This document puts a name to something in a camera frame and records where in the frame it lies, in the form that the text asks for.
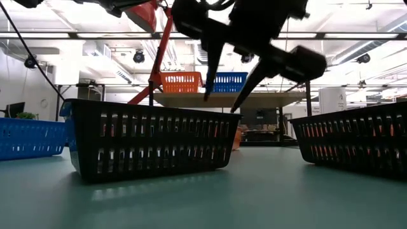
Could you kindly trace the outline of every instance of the orange object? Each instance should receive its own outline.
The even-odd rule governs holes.
[[[236,134],[235,134],[235,140],[233,141],[233,146],[231,148],[232,150],[239,149],[240,142],[242,141],[242,132],[243,132],[243,129],[240,127],[237,127]]]
[[[150,1],[138,6],[133,6],[125,13],[134,24],[138,25],[146,32],[154,33],[157,25],[157,19],[155,17],[155,11],[157,5],[154,1]]]
[[[197,93],[203,85],[200,72],[160,73],[164,93]]]

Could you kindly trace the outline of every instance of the computer monitor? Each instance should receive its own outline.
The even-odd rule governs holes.
[[[275,125],[277,124],[277,110],[266,108],[240,108],[243,115],[241,124],[244,125]]]
[[[5,118],[17,118],[17,114],[24,112],[25,102],[16,104],[8,104],[5,110],[0,110],[4,113]]]

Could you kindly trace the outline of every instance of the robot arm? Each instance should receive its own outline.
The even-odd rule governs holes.
[[[177,30],[193,39],[200,39],[208,53],[206,100],[212,92],[217,67],[225,43],[235,47],[234,52],[259,56],[259,63],[252,70],[231,112],[244,102],[265,77],[281,75],[289,80],[303,83],[324,74],[327,67],[323,55],[302,46],[287,53],[270,44],[279,36],[285,21],[291,17],[303,19],[308,0],[219,0],[208,5],[206,1],[176,0],[172,16]],[[208,10],[224,10],[235,3],[230,24],[208,18]]]

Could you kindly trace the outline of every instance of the orange plastic basket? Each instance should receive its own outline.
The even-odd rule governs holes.
[[[160,73],[164,93],[197,93],[202,87],[200,72]]]

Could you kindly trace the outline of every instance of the security camera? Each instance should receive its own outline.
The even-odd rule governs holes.
[[[242,55],[242,59],[240,59],[240,61],[242,61],[243,64],[246,64],[246,63],[250,63],[253,58],[254,58],[254,54],[250,53],[248,55]]]
[[[364,54],[364,55],[362,55],[362,56],[360,56],[360,57],[358,57],[357,59],[356,59],[356,62],[358,62],[359,64],[362,64],[362,63],[368,63],[370,61],[370,56],[369,56],[369,54]]]
[[[34,58],[32,58],[31,56],[28,56],[26,58],[26,60],[24,61],[24,66],[28,69],[35,69],[37,68],[36,66],[36,60],[35,60],[36,56],[34,56]]]
[[[144,59],[143,51],[142,51],[142,50],[137,50],[137,51],[135,51],[133,60],[134,60],[134,62],[137,63],[137,64],[143,63],[144,60],[145,60],[145,59]]]

